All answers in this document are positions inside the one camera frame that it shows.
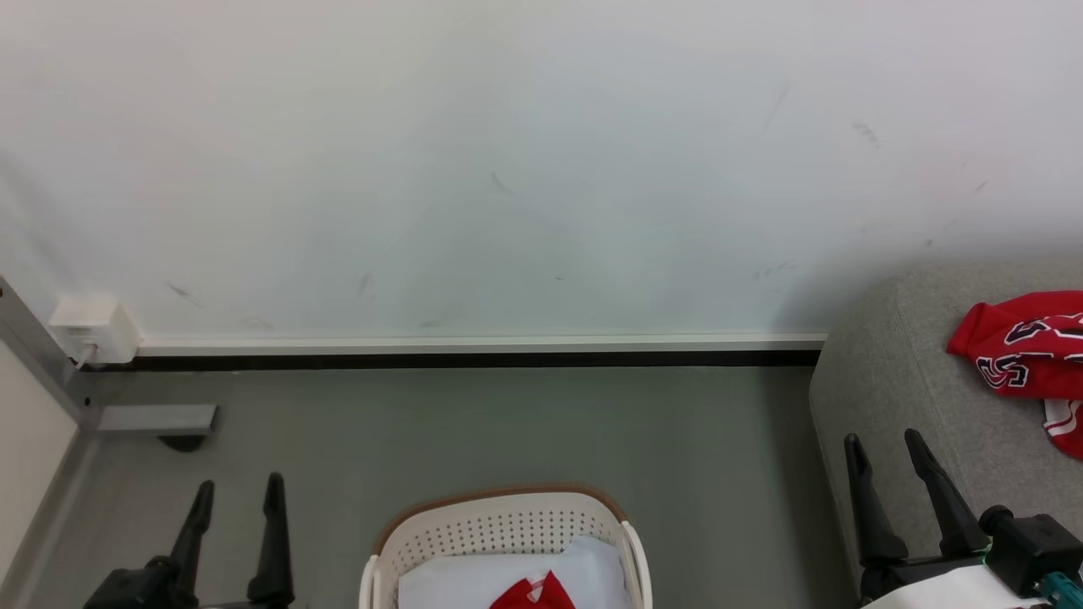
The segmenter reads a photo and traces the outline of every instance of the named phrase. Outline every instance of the white baseboard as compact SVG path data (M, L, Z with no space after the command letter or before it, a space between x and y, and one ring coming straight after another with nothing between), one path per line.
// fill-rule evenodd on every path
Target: white baseboard
M144 337L139 355L403 355L418 353L599 353L817 350L826 334L669 334L451 338Z

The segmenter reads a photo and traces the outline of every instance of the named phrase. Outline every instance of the white power adapter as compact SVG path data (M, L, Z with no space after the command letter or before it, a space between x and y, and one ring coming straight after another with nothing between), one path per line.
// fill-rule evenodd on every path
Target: white power adapter
M122 364L132 361L140 334L116 298L108 295L65 296L49 327L68 357L84 363Z

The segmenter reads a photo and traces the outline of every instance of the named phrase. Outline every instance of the plastic basket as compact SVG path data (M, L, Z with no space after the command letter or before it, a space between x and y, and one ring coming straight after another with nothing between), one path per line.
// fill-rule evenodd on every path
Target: plastic basket
M621 506L601 491L570 484L471 493L403 513L365 565L357 606L397 609L399 578L438 556L559 554L575 535L615 546L632 608L653 608L647 555Z

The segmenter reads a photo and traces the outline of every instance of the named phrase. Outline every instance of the white cloth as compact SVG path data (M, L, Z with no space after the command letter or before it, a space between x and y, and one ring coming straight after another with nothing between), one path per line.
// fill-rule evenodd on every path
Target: white cloth
M433 558L399 579L399 609L488 609L520 580L552 571L576 609L630 609L617 549L575 536L561 554Z

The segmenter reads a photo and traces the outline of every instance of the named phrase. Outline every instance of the gray sofa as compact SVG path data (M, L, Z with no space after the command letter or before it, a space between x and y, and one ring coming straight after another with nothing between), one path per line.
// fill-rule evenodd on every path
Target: gray sofa
M831 333L809 393L854 575L860 568L843 454L851 431L912 557L939 554L940 531L903 443L908 427L922 432L976 515L1004 504L1017 515L1049 514L1083 536L1083 462L1049 442L1041 403L997 397L971 364L944 352L976 302L1055 289L1083 289L1083 264L930 267L874 288Z

